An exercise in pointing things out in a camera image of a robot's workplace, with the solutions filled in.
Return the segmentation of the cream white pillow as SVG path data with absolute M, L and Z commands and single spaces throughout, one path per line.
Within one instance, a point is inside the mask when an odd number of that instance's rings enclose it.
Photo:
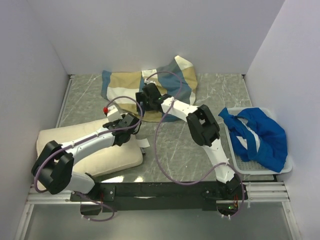
M 36 141 L 36 152 L 39 155 L 45 145 L 53 140 L 63 144 L 92 134 L 106 122 L 106 120 L 100 119 L 82 124 L 41 130 Z M 115 145 L 103 148 L 83 158 L 73 166 L 73 171 L 100 177 L 133 168 L 142 163 L 143 154 L 136 137 L 132 135 L 130 140 L 122 146 Z

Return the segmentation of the blue beige patchwork pillowcase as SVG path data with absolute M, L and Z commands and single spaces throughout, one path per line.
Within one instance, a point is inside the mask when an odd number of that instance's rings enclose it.
M 193 64 L 177 55 L 167 65 L 156 69 L 136 72 L 109 72 L 104 70 L 101 74 L 101 96 L 106 100 L 113 100 L 119 96 L 135 98 L 141 92 L 145 80 L 150 78 L 160 93 L 177 96 L 177 99 L 186 104 L 193 105 L 196 101 L 198 80 Z

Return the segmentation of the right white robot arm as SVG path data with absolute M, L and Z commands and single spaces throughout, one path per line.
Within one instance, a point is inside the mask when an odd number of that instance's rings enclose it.
M 171 178 L 158 162 L 162 173 L 172 182 L 190 186 L 204 180 L 211 172 L 215 172 L 216 180 L 222 185 L 219 193 L 226 200 L 235 199 L 237 189 L 241 190 L 242 199 L 245 199 L 245 187 L 238 172 L 229 163 L 220 138 L 220 127 L 209 107 L 206 105 L 194 106 L 177 100 L 169 94 L 161 94 L 154 83 L 146 84 L 141 92 L 135 94 L 138 104 L 143 105 L 144 111 L 163 113 L 161 120 L 172 115 L 187 123 L 191 138 L 202 147 L 208 156 L 212 168 L 200 180 L 193 182 L 179 182 Z

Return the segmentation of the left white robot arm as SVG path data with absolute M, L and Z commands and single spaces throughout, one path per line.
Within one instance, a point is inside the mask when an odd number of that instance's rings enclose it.
M 74 165 L 99 150 L 127 143 L 141 121 L 141 118 L 127 113 L 76 140 L 62 144 L 49 141 L 31 170 L 35 191 L 55 195 L 70 190 L 81 193 L 88 201 L 96 200 L 100 195 L 100 183 L 89 173 L 73 171 Z

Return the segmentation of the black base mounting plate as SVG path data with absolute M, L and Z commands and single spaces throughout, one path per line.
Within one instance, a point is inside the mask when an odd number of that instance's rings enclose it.
M 224 184 L 202 181 L 193 185 L 174 182 L 120 182 L 98 183 L 89 193 L 71 194 L 72 202 L 97 201 L 104 212 L 141 210 L 215 211 L 218 201 L 247 200 L 246 187 L 238 180 Z

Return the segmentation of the aluminium rail frame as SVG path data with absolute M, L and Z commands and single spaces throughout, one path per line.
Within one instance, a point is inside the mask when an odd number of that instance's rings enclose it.
M 283 182 L 245 182 L 248 199 L 246 203 L 273 203 L 289 202 L 290 197 Z M 60 205 L 80 204 L 80 201 L 71 201 L 71 191 L 64 190 L 52 195 L 48 192 L 37 193 L 30 188 L 26 204 L 28 205 Z

